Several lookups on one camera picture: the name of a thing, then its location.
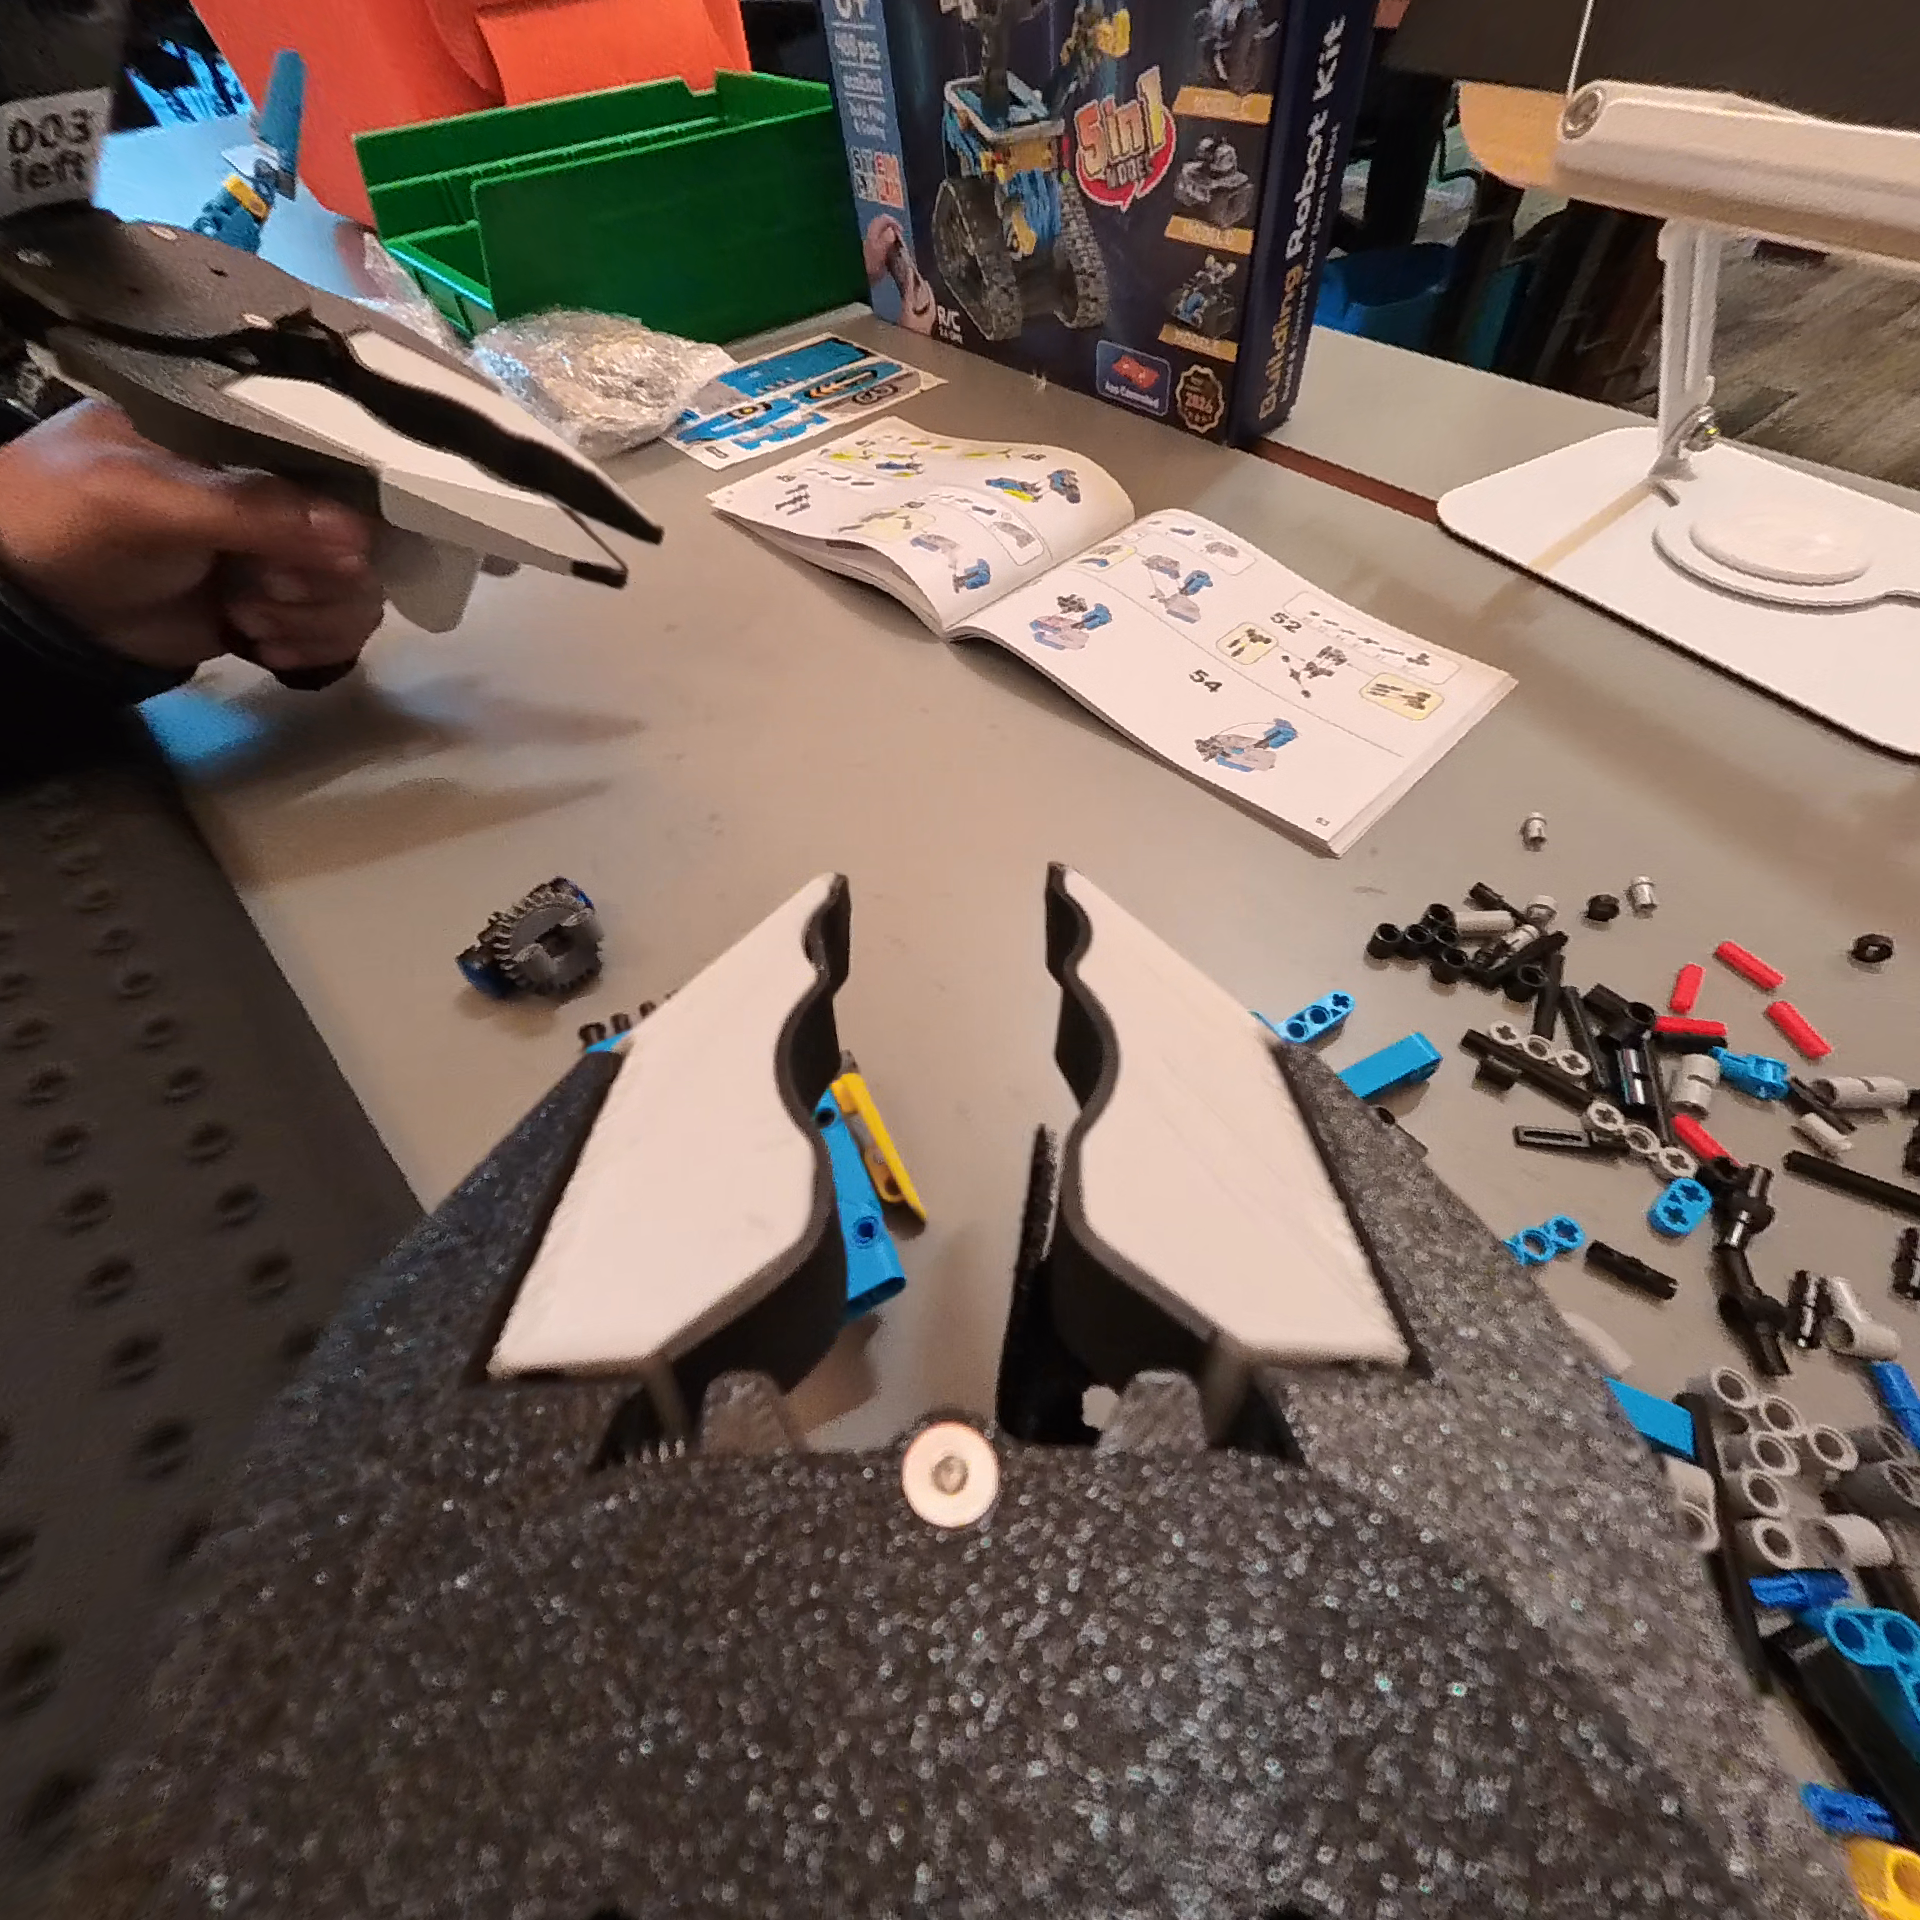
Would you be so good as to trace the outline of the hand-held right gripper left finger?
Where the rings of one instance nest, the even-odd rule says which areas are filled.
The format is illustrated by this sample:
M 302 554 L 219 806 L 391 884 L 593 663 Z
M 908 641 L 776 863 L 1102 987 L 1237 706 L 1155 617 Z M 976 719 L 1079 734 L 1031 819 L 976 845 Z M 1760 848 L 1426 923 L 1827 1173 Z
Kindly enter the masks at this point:
M 799 1387 L 848 1318 L 829 1150 L 851 887 L 812 875 L 613 1051 L 486 1356 L 492 1380 Z

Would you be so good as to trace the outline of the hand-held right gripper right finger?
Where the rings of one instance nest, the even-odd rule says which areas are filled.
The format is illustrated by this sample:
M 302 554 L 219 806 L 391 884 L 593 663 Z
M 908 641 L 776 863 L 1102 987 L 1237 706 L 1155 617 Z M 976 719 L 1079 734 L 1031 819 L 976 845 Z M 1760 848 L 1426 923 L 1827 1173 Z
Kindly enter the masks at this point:
M 1056 1067 L 1076 1114 L 1043 1263 L 1094 1380 L 1224 1362 L 1403 1369 L 1409 1336 L 1283 1044 L 1068 863 L 1043 875 Z

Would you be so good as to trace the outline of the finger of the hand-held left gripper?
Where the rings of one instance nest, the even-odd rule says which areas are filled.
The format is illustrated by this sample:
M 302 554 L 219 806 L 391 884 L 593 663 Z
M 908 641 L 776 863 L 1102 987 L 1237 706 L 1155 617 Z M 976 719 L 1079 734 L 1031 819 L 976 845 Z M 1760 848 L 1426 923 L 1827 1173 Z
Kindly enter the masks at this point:
M 400 438 L 323 381 L 206 378 L 206 404 L 222 407 L 222 417 L 234 427 L 325 456 L 351 479 L 369 479 L 378 516 L 400 533 L 463 546 L 490 561 L 538 565 L 606 588 L 629 584 L 630 569 L 609 541 L 613 530 L 505 487 L 463 457 Z
M 299 320 L 306 369 L 400 438 L 636 541 L 663 526 L 560 432 L 405 329 Z

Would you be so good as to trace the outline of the black gear brick assembly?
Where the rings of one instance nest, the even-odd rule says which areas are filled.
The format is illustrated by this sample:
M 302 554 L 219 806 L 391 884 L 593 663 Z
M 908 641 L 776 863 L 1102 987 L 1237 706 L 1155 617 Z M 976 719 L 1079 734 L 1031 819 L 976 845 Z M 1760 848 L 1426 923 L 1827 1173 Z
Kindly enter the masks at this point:
M 567 998 L 601 973 L 601 925 L 593 898 L 554 875 L 480 925 L 456 967 L 492 999 Z

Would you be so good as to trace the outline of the grey desk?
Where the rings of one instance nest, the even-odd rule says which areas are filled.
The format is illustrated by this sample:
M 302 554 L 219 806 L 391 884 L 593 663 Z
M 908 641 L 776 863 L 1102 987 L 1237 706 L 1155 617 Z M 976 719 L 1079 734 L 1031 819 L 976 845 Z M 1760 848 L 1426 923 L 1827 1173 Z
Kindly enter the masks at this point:
M 241 669 L 147 706 L 179 787 L 400 1170 L 537 1107 L 555 1019 L 450 953 L 561 871 L 649 998 L 799 882 L 851 884 L 836 1019 L 934 1214 L 904 1297 L 799 1394 L 825 1453 L 591 1469 L 606 1387 L 453 1387 L 522 1231 L 459 1189 L 268 1430 L 253 1586 L 196 1617 L 168 1894 L 224 1914 L 1812 1916 L 1853 1907 L 1646 1447 L 1474 1208 L 1548 1189 L 1462 1055 L 1413 1136 L 1332 1097 L 1439 1377 L 1283 1388 L 1288 1454 L 1022 1447 L 988 1516 L 904 1506 L 897 1437 L 992 1398 L 1037 1121 L 1066 1114 L 1043 863 L 1260 1008 L 1348 986 L 1354 1044 L 1465 1013 L 1360 957 L 1465 882 L 1652 868 L 1613 986 L 1693 936 L 1806 964 L 1845 1039 L 1917 1036 L 1917 764 L 1253 456 L 946 355 L 927 417 L 1099 456 L 1312 584 L 1517 675 L 1332 859 L 986 641 L 949 646 L 625 460 L 666 518 L 609 592 L 485 578 L 328 692 Z

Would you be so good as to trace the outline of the person's left hand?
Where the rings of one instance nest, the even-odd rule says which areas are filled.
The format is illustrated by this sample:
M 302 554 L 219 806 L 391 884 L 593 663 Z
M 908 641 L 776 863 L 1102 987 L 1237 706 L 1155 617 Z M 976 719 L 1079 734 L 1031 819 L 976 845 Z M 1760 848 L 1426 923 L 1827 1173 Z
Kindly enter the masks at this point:
M 351 669 L 385 617 L 371 541 L 323 493 L 182 457 L 103 399 L 3 445 L 3 582 L 137 666 Z

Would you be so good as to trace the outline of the clear plastic bag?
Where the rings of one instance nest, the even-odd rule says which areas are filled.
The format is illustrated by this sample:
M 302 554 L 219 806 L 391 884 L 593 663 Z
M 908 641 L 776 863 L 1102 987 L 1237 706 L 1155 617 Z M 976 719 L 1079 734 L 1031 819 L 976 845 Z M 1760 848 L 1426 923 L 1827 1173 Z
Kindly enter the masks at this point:
M 492 323 L 470 340 L 467 363 L 596 460 L 671 435 L 734 369 L 724 346 L 583 307 Z

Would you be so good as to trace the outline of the blue built toy robot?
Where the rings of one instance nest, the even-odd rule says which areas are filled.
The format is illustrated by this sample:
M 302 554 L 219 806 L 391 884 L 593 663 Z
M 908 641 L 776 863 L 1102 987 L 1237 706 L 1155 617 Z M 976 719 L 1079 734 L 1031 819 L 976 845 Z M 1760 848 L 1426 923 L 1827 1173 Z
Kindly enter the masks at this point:
M 227 169 L 194 216 L 189 229 L 234 249 L 260 252 L 277 203 L 293 200 L 299 190 L 302 127 L 306 59 L 297 49 L 280 49 L 268 91 L 251 114 L 251 134 L 222 156 Z

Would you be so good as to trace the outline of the green plastic bin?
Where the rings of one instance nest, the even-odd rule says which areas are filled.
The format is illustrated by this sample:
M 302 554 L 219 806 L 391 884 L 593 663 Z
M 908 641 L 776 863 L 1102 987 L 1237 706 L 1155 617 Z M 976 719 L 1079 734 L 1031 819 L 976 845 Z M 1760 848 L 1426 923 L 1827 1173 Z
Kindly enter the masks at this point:
M 355 137 L 382 249 L 460 336 L 554 307 L 731 343 L 864 298 L 826 82 L 718 72 Z

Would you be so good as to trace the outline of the blue sticker sheet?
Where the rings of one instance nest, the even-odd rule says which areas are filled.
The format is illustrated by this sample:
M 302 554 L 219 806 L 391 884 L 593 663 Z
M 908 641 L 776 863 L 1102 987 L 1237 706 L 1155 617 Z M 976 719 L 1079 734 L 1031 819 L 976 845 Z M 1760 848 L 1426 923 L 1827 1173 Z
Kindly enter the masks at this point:
M 851 430 L 943 383 L 890 350 L 818 332 L 715 372 L 682 404 L 663 443 L 707 469 L 731 469 Z

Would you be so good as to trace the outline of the orange plastic tote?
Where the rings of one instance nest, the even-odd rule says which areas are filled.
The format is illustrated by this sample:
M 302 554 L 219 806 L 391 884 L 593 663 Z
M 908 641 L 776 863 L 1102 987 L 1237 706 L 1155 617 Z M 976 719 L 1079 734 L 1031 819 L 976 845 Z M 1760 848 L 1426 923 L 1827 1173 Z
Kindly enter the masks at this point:
M 348 137 L 623 82 L 748 72 L 737 3 L 196 3 L 244 82 L 306 62 L 306 134 Z

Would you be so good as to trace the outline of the black studded mat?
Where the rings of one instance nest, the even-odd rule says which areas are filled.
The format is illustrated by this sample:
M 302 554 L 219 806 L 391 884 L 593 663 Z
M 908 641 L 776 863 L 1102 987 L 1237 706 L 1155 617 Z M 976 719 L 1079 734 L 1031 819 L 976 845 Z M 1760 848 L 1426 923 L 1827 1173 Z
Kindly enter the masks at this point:
M 3 764 L 3 1914 L 413 1186 L 133 719 Z

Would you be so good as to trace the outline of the building instruction booklet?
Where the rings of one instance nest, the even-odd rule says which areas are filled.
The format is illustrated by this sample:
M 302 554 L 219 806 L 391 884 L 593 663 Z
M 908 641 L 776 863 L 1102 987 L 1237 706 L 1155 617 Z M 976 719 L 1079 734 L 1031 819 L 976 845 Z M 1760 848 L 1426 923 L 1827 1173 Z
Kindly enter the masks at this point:
M 708 507 L 943 640 L 1004 647 L 1145 755 L 1332 856 L 1517 686 L 1200 510 L 1138 516 L 1057 443 L 885 417 L 712 490 Z

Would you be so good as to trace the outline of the toy kit box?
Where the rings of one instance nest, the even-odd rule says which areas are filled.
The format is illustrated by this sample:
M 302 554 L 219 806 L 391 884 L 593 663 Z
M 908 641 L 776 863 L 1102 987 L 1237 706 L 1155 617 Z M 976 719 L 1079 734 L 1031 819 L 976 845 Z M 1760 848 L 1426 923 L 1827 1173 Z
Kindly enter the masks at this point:
M 1376 3 L 821 3 L 878 320 L 1250 445 L 1309 350 Z

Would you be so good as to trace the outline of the white display stand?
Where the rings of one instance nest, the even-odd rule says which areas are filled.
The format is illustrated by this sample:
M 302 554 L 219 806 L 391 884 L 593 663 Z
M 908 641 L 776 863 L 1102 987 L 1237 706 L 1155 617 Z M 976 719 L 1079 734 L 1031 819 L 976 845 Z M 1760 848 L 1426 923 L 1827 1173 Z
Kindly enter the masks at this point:
M 1654 417 L 1435 500 L 1452 539 L 1917 761 L 1917 510 L 1719 432 L 1723 236 L 1670 221 Z

